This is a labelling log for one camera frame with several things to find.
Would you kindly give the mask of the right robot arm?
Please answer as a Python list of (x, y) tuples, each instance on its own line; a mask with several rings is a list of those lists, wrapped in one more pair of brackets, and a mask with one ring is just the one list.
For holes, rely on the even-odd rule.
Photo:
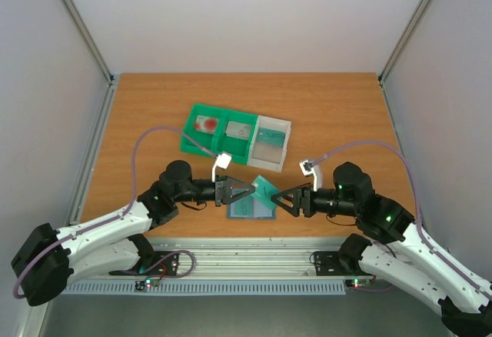
[(393, 199), (378, 195), (370, 176), (345, 162), (333, 173), (334, 187), (318, 179), (271, 197), (294, 217), (317, 213), (354, 218), (351, 234), (338, 250), (340, 266), (389, 282), (436, 314), (455, 336), (491, 334), (491, 283), (460, 264)]

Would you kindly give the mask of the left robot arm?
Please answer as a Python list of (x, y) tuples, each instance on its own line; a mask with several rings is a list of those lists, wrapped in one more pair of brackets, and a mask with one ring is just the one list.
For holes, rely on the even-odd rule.
[(11, 261), (15, 299), (43, 305), (80, 279), (109, 272), (145, 274), (155, 252), (144, 237), (178, 215), (178, 204), (217, 207), (254, 193), (255, 187), (227, 175), (195, 179), (184, 160), (169, 163), (149, 189), (127, 205), (82, 224), (35, 227)]

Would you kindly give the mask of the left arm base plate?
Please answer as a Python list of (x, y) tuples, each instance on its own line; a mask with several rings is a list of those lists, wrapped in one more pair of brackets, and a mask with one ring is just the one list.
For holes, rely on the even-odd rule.
[(112, 271), (109, 275), (121, 276), (156, 276), (177, 275), (179, 254), (174, 252), (157, 251), (149, 259), (139, 261), (133, 268), (124, 271)]

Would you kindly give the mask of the white translucent bin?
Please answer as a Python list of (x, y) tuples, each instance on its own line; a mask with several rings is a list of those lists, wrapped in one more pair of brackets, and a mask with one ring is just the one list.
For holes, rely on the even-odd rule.
[(282, 172), (291, 134), (291, 122), (259, 115), (252, 134), (247, 165)]

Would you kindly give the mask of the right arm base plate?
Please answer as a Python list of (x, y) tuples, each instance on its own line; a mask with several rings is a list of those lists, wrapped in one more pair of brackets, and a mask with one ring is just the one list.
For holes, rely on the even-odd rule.
[(316, 276), (345, 276), (349, 278), (373, 277), (360, 269), (349, 270), (341, 264), (337, 251), (316, 251), (309, 256), (309, 262), (314, 266)]

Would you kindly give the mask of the teal leather card holder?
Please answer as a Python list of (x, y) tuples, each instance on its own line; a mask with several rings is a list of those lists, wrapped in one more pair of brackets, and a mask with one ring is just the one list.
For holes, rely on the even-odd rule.
[(274, 220), (276, 209), (269, 208), (254, 197), (247, 196), (229, 205), (226, 217), (228, 219)]

